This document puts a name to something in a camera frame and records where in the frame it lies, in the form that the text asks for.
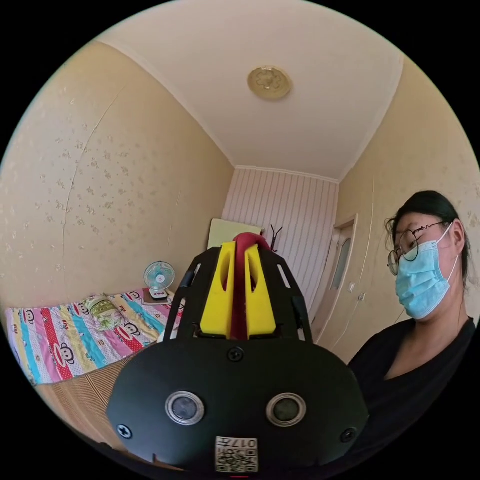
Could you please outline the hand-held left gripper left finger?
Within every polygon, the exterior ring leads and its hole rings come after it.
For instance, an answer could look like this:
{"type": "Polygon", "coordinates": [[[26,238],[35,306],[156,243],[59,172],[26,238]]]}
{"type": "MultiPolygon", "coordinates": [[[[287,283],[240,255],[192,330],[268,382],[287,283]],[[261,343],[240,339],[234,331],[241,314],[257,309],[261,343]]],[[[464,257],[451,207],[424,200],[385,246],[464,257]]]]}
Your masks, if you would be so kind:
{"type": "Polygon", "coordinates": [[[235,286],[236,242],[222,244],[200,321],[203,335],[230,335],[235,286]]]}

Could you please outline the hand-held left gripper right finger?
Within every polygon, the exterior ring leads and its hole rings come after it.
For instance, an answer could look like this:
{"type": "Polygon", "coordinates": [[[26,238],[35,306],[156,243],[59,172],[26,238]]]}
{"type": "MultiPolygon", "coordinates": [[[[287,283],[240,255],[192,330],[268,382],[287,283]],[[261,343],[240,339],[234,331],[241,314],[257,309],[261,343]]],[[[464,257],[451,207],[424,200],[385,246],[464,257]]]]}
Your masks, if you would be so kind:
{"type": "Polygon", "coordinates": [[[275,264],[269,262],[270,251],[258,245],[244,253],[245,261],[245,321],[248,336],[274,336],[278,324],[274,309],[277,283],[275,264]]]}

